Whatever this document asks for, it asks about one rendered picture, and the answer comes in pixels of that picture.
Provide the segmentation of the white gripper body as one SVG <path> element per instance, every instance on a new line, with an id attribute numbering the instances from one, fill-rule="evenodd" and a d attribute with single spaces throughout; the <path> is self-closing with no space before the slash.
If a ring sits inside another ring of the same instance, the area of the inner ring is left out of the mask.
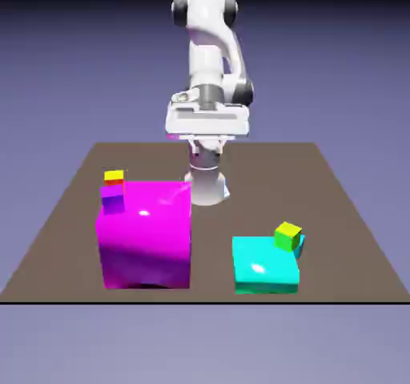
<path id="1" fill-rule="evenodd" d="M 206 111 L 197 102 L 169 103 L 165 121 L 168 135 L 179 139 L 235 138 L 250 130 L 249 109 L 243 105 L 216 103 Z"/>

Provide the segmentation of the small orange cube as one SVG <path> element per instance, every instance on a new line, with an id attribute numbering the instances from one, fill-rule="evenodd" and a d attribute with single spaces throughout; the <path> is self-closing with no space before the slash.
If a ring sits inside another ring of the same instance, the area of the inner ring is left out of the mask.
<path id="1" fill-rule="evenodd" d="M 124 171 L 122 169 L 105 171 L 103 173 L 103 181 L 106 186 L 123 185 Z"/>

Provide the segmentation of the small purple cube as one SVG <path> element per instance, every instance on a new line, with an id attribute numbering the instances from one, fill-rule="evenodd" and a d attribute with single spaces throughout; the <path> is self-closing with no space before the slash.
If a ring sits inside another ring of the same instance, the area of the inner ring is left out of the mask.
<path id="1" fill-rule="evenodd" d="M 102 211 L 105 215 L 122 213 L 125 210 L 122 184 L 104 185 L 100 188 Z"/>

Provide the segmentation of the small green cube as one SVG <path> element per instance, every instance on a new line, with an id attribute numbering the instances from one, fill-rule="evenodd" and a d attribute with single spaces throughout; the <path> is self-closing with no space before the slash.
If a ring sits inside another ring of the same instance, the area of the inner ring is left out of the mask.
<path id="1" fill-rule="evenodd" d="M 284 221 L 275 229 L 275 246 L 285 251 L 293 251 L 299 246 L 301 237 L 301 227 Z"/>

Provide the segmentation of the large magenta box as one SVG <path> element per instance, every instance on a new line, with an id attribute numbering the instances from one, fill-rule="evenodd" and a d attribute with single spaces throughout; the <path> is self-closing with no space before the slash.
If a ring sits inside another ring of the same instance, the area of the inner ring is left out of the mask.
<path id="1" fill-rule="evenodd" d="M 101 207 L 95 222 L 104 286 L 188 289 L 191 184 L 126 180 L 123 187 L 124 212 L 105 215 Z"/>

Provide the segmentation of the large cyan box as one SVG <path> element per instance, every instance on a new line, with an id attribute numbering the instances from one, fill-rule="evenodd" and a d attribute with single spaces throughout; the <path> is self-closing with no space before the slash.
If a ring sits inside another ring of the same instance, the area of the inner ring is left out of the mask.
<path id="1" fill-rule="evenodd" d="M 232 237 L 237 294 L 289 294 L 299 288 L 299 266 L 292 251 L 275 246 L 273 236 Z"/>

